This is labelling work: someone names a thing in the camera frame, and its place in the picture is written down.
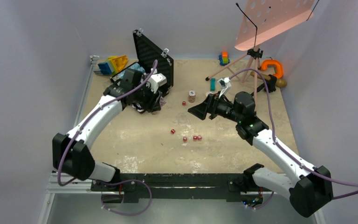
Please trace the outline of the red 100 chip stack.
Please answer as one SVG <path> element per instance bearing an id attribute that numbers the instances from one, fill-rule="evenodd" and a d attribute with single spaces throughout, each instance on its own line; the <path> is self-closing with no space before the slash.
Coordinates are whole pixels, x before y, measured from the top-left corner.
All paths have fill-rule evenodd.
<path id="1" fill-rule="evenodd" d="M 188 93 L 188 102 L 189 103 L 194 103 L 196 100 L 196 91 L 194 90 L 190 90 Z"/>

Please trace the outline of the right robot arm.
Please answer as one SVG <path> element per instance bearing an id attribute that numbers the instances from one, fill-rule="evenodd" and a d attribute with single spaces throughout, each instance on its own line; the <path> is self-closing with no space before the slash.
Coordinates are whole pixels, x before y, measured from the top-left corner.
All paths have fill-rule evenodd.
<path id="1" fill-rule="evenodd" d="M 278 174 L 266 167 L 256 168 L 243 177 L 247 189 L 254 190 L 258 186 L 268 188 L 288 199 L 294 210 L 303 217 L 310 217 L 332 201 L 332 184 L 327 180 L 331 177 L 330 171 L 324 166 L 316 168 L 283 144 L 272 129 L 257 117 L 251 94 L 238 92 L 233 102 L 225 96 L 209 94 L 201 104 L 187 111 L 200 120 L 221 116 L 234 121 L 238 135 L 283 171 Z"/>

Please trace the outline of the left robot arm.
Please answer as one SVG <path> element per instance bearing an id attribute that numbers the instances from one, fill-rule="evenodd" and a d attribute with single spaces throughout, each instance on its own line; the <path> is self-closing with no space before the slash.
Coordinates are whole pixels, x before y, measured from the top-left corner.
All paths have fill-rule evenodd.
<path id="1" fill-rule="evenodd" d="M 167 83 L 166 77 L 157 73 L 143 74 L 126 69 L 122 78 L 108 86 L 97 105 L 66 134 L 57 133 L 52 139 L 53 167 L 57 170 L 60 185 L 61 173 L 79 180 L 98 180 L 109 191 L 120 186 L 120 170 L 110 164 L 95 161 L 90 150 L 102 130 L 132 104 L 160 105 L 159 88 Z"/>

